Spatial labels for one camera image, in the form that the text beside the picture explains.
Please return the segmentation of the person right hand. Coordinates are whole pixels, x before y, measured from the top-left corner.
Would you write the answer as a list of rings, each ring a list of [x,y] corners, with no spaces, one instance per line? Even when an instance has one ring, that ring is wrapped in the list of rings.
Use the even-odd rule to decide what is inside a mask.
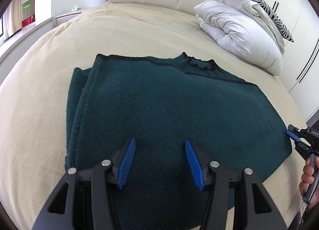
[[[314,168],[310,165],[311,158],[307,158],[305,166],[303,167],[303,174],[301,176],[301,183],[299,184],[299,192],[301,195],[305,193],[310,184],[314,182]]]

